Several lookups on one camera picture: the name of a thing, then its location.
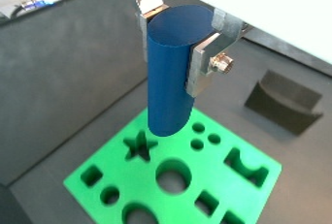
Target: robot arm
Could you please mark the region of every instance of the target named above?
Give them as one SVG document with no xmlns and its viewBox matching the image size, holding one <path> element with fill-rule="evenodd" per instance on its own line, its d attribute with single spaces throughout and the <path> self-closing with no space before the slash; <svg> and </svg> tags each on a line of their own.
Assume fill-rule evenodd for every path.
<svg viewBox="0 0 332 224">
<path fill-rule="evenodd" d="M 146 58 L 146 28 L 150 20 L 168 8 L 164 0 L 136 0 L 137 17 L 144 32 L 144 50 Z M 229 72 L 233 64 L 227 56 L 229 46 L 243 37 L 251 26 L 225 11 L 216 9 L 212 26 L 215 34 L 198 43 L 192 52 L 186 78 L 186 93 L 196 97 L 212 82 L 213 72 Z"/>
</svg>

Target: blue cylindrical block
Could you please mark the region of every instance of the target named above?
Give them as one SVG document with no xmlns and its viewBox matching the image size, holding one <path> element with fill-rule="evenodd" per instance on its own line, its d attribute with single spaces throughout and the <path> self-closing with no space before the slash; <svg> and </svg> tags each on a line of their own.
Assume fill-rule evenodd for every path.
<svg viewBox="0 0 332 224">
<path fill-rule="evenodd" d="M 148 25 L 148 124 L 157 136 L 176 134 L 188 123 L 190 49 L 213 32 L 212 19 L 209 9 L 188 5 L 168 9 Z"/>
</svg>

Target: rectangular hole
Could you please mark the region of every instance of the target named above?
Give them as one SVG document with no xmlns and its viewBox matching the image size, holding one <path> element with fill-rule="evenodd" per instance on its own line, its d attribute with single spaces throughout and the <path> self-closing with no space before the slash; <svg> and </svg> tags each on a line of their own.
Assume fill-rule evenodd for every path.
<svg viewBox="0 0 332 224">
<path fill-rule="evenodd" d="M 103 173 L 97 166 L 91 166 L 89 170 L 82 174 L 81 179 L 89 187 L 93 187 L 102 179 Z"/>
<path fill-rule="evenodd" d="M 227 159 L 225 164 L 233 168 L 233 170 L 241 174 L 248 181 L 251 181 L 257 187 L 261 187 L 265 183 L 269 171 L 265 167 L 257 170 L 251 170 L 241 161 L 240 150 L 233 148 Z"/>
<path fill-rule="evenodd" d="M 244 224 L 244 221 L 231 211 L 228 211 L 221 224 Z"/>
<path fill-rule="evenodd" d="M 202 193 L 200 194 L 198 198 L 194 201 L 194 205 L 208 216 L 213 215 L 219 204 L 220 204 L 219 200 L 206 191 L 202 191 Z"/>
</svg>

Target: green shape sorter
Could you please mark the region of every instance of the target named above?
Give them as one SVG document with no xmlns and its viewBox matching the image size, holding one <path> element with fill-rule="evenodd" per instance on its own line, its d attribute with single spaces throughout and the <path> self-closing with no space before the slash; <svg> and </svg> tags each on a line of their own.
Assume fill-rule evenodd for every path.
<svg viewBox="0 0 332 224">
<path fill-rule="evenodd" d="M 170 172 L 184 188 L 162 184 Z M 145 110 L 65 186 L 99 224 L 126 224 L 134 209 L 160 224 L 253 224 L 280 172 L 281 165 L 198 110 L 170 137 L 150 133 Z"/>
</svg>

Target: circular hole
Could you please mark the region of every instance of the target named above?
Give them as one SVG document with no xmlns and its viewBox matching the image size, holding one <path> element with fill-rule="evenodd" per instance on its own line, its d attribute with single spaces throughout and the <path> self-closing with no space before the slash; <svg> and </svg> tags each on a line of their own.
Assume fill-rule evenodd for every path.
<svg viewBox="0 0 332 224">
<path fill-rule="evenodd" d="M 204 124 L 196 122 L 196 123 L 192 125 L 192 130 L 193 130 L 196 133 L 202 133 L 202 132 L 205 131 L 205 126 L 204 126 Z"/>
<path fill-rule="evenodd" d="M 204 147 L 204 142 L 201 140 L 193 140 L 190 145 L 193 149 L 201 150 Z"/>
<path fill-rule="evenodd" d="M 157 224 L 157 220 L 145 209 L 133 209 L 127 213 L 126 224 Z"/>
<path fill-rule="evenodd" d="M 217 134 L 209 135 L 208 139 L 212 144 L 219 144 L 221 142 L 221 136 Z"/>
<path fill-rule="evenodd" d="M 101 200 L 106 205 L 114 205 L 119 200 L 119 190 L 115 187 L 107 187 L 102 192 Z"/>
<path fill-rule="evenodd" d="M 180 160 L 169 160 L 157 169 L 157 182 L 160 187 L 172 194 L 186 191 L 192 174 L 188 165 Z"/>
<path fill-rule="evenodd" d="M 148 207 L 142 204 L 130 204 L 122 211 L 125 224 L 158 224 L 158 220 Z"/>
</svg>

